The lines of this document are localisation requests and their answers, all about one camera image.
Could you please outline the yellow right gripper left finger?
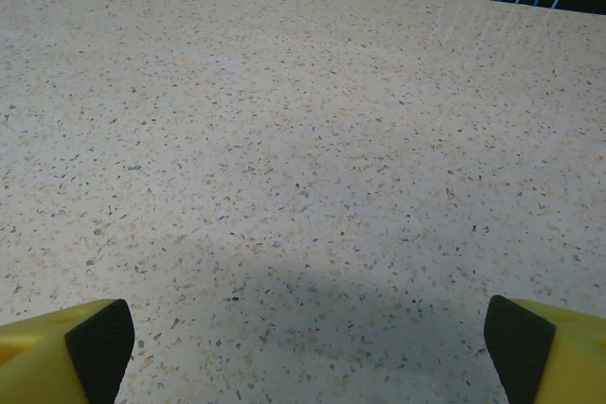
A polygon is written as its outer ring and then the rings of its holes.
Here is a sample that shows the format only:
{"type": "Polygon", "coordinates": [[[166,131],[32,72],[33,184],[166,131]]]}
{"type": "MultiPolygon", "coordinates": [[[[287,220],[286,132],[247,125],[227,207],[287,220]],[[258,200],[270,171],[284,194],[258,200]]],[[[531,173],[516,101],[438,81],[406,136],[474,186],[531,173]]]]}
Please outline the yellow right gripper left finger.
{"type": "Polygon", "coordinates": [[[123,299],[1,326],[3,403],[114,403],[134,349],[123,299]]]}

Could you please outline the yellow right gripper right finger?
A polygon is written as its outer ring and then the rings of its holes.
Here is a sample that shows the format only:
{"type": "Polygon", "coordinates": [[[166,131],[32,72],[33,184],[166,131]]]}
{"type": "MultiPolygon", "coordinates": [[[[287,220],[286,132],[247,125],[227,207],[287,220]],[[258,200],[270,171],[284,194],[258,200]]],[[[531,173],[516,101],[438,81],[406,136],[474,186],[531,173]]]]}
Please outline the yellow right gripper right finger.
{"type": "Polygon", "coordinates": [[[495,295],[484,340],[510,403],[605,401],[605,320],[495,295]]]}

